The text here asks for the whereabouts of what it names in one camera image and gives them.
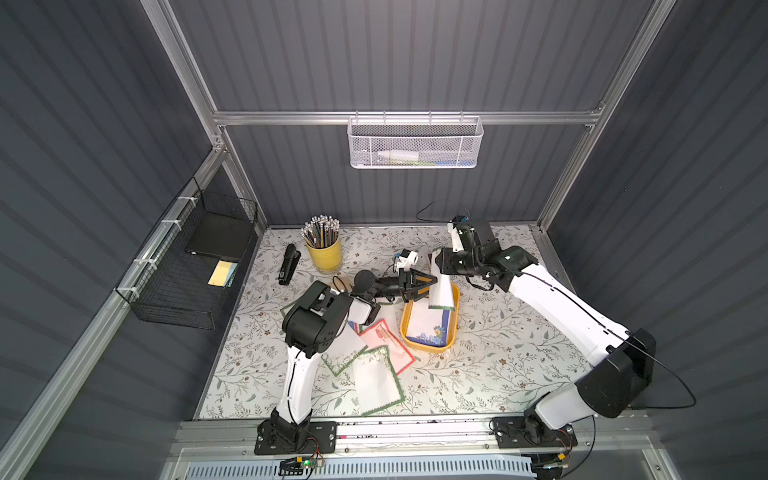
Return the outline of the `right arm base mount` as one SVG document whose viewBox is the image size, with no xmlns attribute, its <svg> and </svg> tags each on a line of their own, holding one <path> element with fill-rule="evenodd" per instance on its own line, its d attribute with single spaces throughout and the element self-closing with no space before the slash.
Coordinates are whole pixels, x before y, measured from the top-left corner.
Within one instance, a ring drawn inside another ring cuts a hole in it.
<svg viewBox="0 0 768 480">
<path fill-rule="evenodd" d="M 561 448 L 570 451 L 578 445 L 571 425 L 550 429 L 533 416 L 497 416 L 489 430 L 500 449 Z"/>
</svg>

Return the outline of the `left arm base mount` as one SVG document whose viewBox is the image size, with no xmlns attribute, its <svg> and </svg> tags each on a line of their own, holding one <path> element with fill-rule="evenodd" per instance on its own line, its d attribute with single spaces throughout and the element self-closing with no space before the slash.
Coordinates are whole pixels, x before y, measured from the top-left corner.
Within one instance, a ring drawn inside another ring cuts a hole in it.
<svg viewBox="0 0 768 480">
<path fill-rule="evenodd" d="M 336 448 L 337 427 L 333 421 L 305 421 L 296 426 L 282 418 L 265 420 L 258 426 L 253 453 L 257 456 L 330 454 Z"/>
</svg>

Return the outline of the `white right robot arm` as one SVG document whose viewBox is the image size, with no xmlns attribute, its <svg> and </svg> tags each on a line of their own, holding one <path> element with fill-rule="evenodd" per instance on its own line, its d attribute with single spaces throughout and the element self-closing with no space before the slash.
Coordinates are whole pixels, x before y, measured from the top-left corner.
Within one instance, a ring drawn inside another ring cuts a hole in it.
<svg viewBox="0 0 768 480">
<path fill-rule="evenodd" d="M 447 225 L 451 244 L 432 255 L 440 276 L 480 279 L 478 289 L 500 288 L 555 326 L 591 369 L 528 408 L 522 426 L 535 442 L 586 417 L 615 418 L 651 383 L 656 341 L 630 332 L 568 290 L 520 246 L 504 248 L 488 221 L 457 216 Z"/>
</svg>

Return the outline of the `green bordered stationery paper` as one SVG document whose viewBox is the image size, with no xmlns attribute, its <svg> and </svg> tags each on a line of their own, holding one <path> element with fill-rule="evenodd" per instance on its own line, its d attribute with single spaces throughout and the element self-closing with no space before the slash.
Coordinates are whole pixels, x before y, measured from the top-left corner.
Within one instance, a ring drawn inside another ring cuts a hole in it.
<svg viewBox="0 0 768 480">
<path fill-rule="evenodd" d="M 400 315 L 401 310 L 399 305 L 380 303 L 378 319 L 383 320 L 388 325 L 391 332 L 396 332 L 398 330 Z"/>
</svg>

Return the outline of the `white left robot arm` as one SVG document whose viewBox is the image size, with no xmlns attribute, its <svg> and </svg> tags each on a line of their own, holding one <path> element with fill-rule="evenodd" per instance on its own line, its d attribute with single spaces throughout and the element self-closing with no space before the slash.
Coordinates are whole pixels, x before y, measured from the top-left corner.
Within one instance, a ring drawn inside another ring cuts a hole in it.
<svg viewBox="0 0 768 480">
<path fill-rule="evenodd" d="M 380 310 L 379 298 L 418 300 L 437 283 L 436 276 L 414 269 L 400 269 L 389 277 L 361 270 L 351 289 L 313 282 L 283 319 L 288 366 L 283 395 L 271 414 L 273 423 L 290 428 L 309 423 L 312 390 L 322 355 L 350 323 L 372 324 Z"/>
</svg>

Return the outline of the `yellow storage tray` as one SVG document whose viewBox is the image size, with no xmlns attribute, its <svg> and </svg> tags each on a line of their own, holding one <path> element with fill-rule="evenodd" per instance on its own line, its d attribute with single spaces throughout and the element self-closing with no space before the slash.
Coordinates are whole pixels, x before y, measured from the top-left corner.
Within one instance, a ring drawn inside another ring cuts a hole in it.
<svg viewBox="0 0 768 480">
<path fill-rule="evenodd" d="M 412 349 L 438 354 L 448 350 L 456 339 L 460 291 L 451 284 L 453 310 L 430 309 L 427 298 L 405 305 L 400 335 Z"/>
</svg>

